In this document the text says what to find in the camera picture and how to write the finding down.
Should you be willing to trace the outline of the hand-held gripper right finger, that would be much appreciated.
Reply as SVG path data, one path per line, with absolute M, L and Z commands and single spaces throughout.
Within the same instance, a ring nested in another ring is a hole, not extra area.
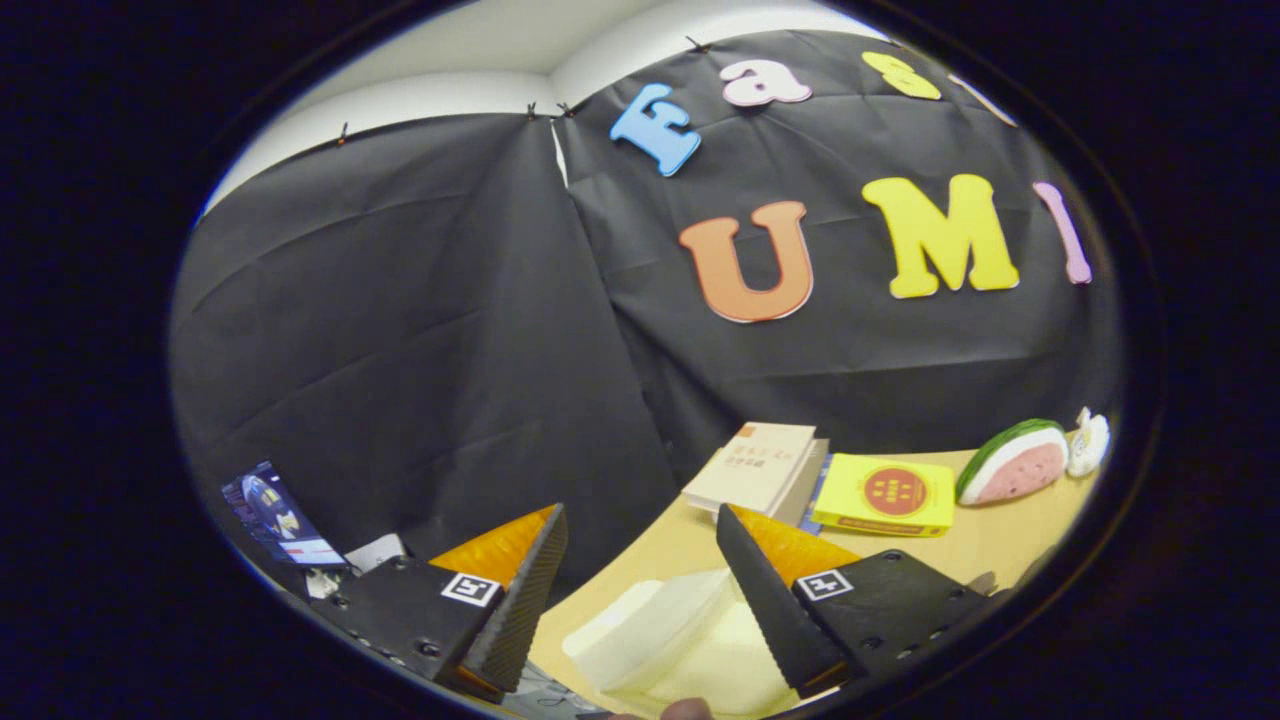
M 716 542 L 787 685 L 869 691 L 948 648 L 1001 600 L 902 550 L 860 556 L 733 503 Z

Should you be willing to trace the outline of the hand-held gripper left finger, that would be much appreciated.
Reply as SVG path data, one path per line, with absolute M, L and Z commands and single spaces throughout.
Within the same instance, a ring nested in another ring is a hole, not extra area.
M 429 560 L 398 556 L 308 605 L 358 647 L 498 705 L 516 692 L 568 544 L 563 503 Z

